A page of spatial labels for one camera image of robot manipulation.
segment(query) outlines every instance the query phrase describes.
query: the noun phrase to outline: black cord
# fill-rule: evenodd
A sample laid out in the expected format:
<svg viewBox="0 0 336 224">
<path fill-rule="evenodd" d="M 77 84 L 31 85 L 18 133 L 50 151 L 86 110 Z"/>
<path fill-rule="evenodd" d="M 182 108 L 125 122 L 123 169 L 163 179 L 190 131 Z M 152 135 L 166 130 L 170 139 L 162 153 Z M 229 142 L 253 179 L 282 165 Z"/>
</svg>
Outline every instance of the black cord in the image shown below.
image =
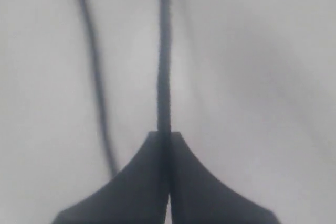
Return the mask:
<svg viewBox="0 0 336 224">
<path fill-rule="evenodd" d="M 157 129 L 161 133 L 169 134 L 171 132 L 170 54 L 170 0 L 160 0 L 160 57 L 157 83 Z"/>
<path fill-rule="evenodd" d="M 110 131 L 108 127 L 108 115 L 106 109 L 106 101 L 105 94 L 103 88 L 102 74 L 101 74 L 101 62 L 100 55 L 97 47 L 97 39 L 95 33 L 95 27 L 92 21 L 92 17 L 90 14 L 88 1 L 87 0 L 78 0 L 83 21 L 86 27 L 86 32 L 88 36 L 88 41 L 90 44 L 91 51 L 91 66 L 92 66 L 92 75 L 94 88 L 96 90 L 96 99 L 97 99 L 97 108 L 99 114 L 99 124 L 100 131 L 102 137 L 102 143 L 106 155 L 106 159 L 110 168 L 110 172 L 112 177 L 114 177 L 118 173 L 117 162 L 114 157 L 113 148 L 112 148 L 112 140 L 110 136 Z"/>
</svg>

